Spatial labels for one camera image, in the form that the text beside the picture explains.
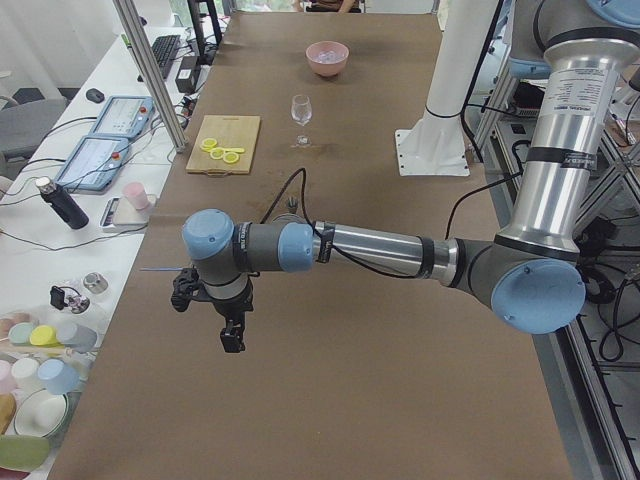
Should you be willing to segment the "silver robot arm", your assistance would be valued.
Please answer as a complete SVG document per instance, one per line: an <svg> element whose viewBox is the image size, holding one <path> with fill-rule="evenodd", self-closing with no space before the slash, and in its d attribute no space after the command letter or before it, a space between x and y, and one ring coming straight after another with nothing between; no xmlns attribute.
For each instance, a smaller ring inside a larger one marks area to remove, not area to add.
<svg viewBox="0 0 640 480"><path fill-rule="evenodd" d="M203 210L182 229L192 264L174 280L173 307L212 304L225 320L224 349L239 353L253 308L251 275L305 271L338 253L385 276L464 291L523 332L572 322L586 296L573 240L578 203L618 77L639 56L639 5L518 1L514 10L512 59L543 61L550 76L511 219L492 241L435 241L305 218L237 224Z"/></svg>

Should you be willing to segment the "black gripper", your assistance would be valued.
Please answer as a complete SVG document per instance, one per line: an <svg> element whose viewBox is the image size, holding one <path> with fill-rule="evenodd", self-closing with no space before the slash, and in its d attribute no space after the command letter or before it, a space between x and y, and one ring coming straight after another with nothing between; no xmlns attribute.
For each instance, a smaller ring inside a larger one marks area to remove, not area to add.
<svg viewBox="0 0 640 480"><path fill-rule="evenodd" d="M234 297L222 299L211 296L215 310L227 322L220 331L220 341L226 353L241 353L246 347L244 343L245 314L253 312L253 288L245 287Z"/></svg>

